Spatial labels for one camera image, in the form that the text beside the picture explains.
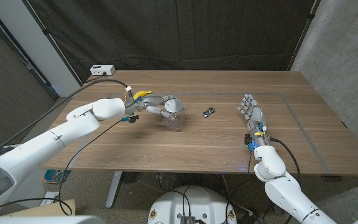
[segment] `robotic hand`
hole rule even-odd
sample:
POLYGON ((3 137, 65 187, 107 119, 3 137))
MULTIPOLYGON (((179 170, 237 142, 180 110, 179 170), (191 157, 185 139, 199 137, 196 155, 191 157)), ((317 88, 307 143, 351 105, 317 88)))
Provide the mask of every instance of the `robotic hand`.
POLYGON ((246 134, 245 143, 254 152, 255 159, 260 161, 254 172, 266 183, 269 199, 300 223, 335 223, 301 191, 299 183, 286 171, 283 160, 270 145, 266 119, 254 96, 245 94, 237 109, 247 121, 250 134, 246 134))
POLYGON ((170 118, 157 105, 163 105, 175 96, 146 96, 129 99, 100 99, 81 106, 67 116, 67 122, 40 134, 17 148, 0 156, 0 205, 6 203, 21 182, 34 170, 46 163, 65 146, 92 133, 100 127, 100 121, 119 118, 134 123, 144 110, 170 118))
POLYGON ((130 99, 125 102, 125 112, 128 115, 129 122, 132 123, 136 119, 139 119, 139 116, 136 115, 136 111, 146 109, 148 112, 152 114, 160 114, 166 118, 174 119, 170 113, 158 108, 158 105, 164 105, 168 100, 176 99, 176 96, 168 95, 168 96, 146 96, 146 97, 138 97, 135 99, 130 99))

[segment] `white device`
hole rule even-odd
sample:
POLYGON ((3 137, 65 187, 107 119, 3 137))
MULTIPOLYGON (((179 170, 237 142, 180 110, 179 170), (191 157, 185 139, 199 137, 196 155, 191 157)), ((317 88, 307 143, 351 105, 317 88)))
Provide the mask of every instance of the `white device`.
POLYGON ((90 70, 92 75, 103 75, 104 72, 106 75, 113 75, 116 68, 114 65, 93 65, 90 70))
POLYGON ((181 186, 173 190, 186 195, 189 200, 191 214, 189 214, 189 206, 186 199, 184 199, 185 203, 183 206, 184 197, 182 194, 168 191, 152 205, 147 220, 148 224, 194 223, 191 221, 197 220, 202 220, 204 223, 221 224, 226 222, 226 216, 228 224, 237 224, 236 214, 232 205, 228 205, 225 216, 224 211, 227 200, 215 191, 196 185, 181 186))

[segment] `concrete wall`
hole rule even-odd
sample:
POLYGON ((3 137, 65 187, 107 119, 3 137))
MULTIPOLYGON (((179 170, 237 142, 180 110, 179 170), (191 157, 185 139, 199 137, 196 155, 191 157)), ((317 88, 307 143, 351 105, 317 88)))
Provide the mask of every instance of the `concrete wall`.
POLYGON ((358 138, 358 1, 321 1, 291 70, 358 138))

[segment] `white power strip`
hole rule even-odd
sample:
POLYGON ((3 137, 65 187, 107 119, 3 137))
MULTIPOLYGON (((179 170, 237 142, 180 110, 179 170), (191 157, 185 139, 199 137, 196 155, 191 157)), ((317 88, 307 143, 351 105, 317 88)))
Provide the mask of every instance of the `white power strip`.
POLYGON ((92 75, 103 75, 106 72, 106 75, 113 75, 116 71, 114 65, 93 65, 90 69, 92 75))
MULTIPOLYGON (((45 197, 48 197, 48 198, 56 198, 57 196, 59 195, 59 192, 47 192, 45 194, 45 197)), ((43 199, 40 206, 43 206, 43 205, 49 205, 50 203, 53 203, 53 200, 49 200, 49 199, 43 199)))

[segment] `yellow part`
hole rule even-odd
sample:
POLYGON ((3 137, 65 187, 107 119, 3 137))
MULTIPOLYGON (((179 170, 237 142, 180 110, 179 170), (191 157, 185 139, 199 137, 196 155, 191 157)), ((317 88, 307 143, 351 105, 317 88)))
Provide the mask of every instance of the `yellow part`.
POLYGON ((262 133, 255 133, 256 136, 260 136, 260 135, 264 135, 266 134, 266 132, 262 132, 262 133))
POLYGON ((149 94, 149 93, 152 93, 151 91, 138 91, 135 95, 134 95, 134 99, 136 100, 138 97, 143 97, 145 96, 146 94, 149 94))

